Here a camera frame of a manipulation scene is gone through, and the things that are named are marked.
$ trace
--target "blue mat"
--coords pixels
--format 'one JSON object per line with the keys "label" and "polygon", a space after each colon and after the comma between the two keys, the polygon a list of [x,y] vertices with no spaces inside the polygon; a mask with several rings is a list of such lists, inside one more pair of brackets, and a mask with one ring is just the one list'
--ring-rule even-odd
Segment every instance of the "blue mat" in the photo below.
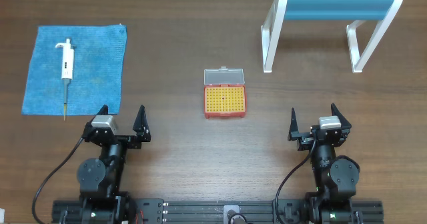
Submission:
{"label": "blue mat", "polygon": [[55,45],[66,38],[71,38],[71,44],[76,46],[67,115],[94,115],[104,104],[109,113],[119,113],[127,39],[124,25],[39,27],[22,114],[63,115],[62,48]]}

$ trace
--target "wooden table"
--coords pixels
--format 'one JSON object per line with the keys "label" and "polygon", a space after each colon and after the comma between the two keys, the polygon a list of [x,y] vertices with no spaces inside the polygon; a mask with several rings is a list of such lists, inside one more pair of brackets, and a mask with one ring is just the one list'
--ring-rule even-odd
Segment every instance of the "wooden table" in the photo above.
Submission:
{"label": "wooden table", "polygon": [[[306,152],[286,140],[291,108],[300,131],[336,103],[352,123],[337,154],[361,166],[357,199],[384,202],[387,223],[423,223],[427,208],[427,0],[404,0],[362,74],[350,67],[349,22],[285,22],[272,74],[262,73],[261,33],[273,0],[0,0],[0,207],[34,222],[31,201],[90,116],[21,114],[37,26],[127,25],[120,114],[131,134],[144,104],[153,135],[128,153],[121,190],[134,197],[271,200]],[[358,29],[361,45],[374,24]],[[243,68],[243,119],[205,119],[203,70]],[[76,171],[100,148],[84,143],[46,184],[37,212],[77,199]],[[281,197],[315,189],[309,164]]]}

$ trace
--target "transparent lid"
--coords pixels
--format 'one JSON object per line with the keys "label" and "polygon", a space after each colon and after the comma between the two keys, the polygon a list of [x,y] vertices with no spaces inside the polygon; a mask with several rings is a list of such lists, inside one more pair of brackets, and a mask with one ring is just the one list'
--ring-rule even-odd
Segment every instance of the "transparent lid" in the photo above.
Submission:
{"label": "transparent lid", "polygon": [[219,69],[205,70],[205,85],[244,85],[245,77],[243,69],[228,69],[221,67]]}

